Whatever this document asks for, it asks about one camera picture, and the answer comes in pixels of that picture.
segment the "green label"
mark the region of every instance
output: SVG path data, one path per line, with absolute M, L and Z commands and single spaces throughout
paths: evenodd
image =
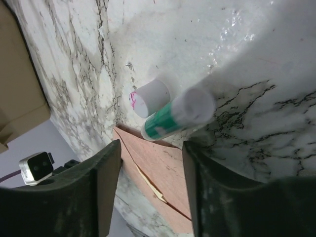
M 165 105 L 161 110 L 151 116 L 145 122 L 145 131 L 152 139 L 161 139 L 166 134 L 180 130 L 179 126 L 171 115 L 171 102 Z

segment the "white marble surface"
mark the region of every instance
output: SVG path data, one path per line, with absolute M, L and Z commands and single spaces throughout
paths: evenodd
M 80 159 L 111 141 L 114 124 L 139 129 L 129 93 L 168 72 L 175 94 L 199 83 L 218 99 L 215 122 L 199 131 L 211 158 L 263 182 L 314 174 L 315 1 L 8 2 L 52 121 Z M 167 140 L 181 147 L 186 137 Z M 146 201 L 122 174 L 115 205 L 125 219 L 174 236 Z

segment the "beige cardboard box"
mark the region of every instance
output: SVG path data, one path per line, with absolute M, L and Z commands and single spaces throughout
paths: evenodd
M 0 153 L 50 118 L 15 18 L 0 1 Z

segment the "camera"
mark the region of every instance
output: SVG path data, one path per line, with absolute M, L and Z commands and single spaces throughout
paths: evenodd
M 34 186 L 52 175 L 54 159 L 51 153 L 40 152 L 19 162 L 23 181 Z

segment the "pink ink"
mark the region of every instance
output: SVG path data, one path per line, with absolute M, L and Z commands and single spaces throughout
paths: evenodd
M 135 95 L 136 95 L 136 91 L 130 93 L 129 95 L 129 101 L 130 101 L 130 105 L 133 107 L 133 109 L 135 109 L 135 104 L 136 104 L 136 98 L 135 98 Z

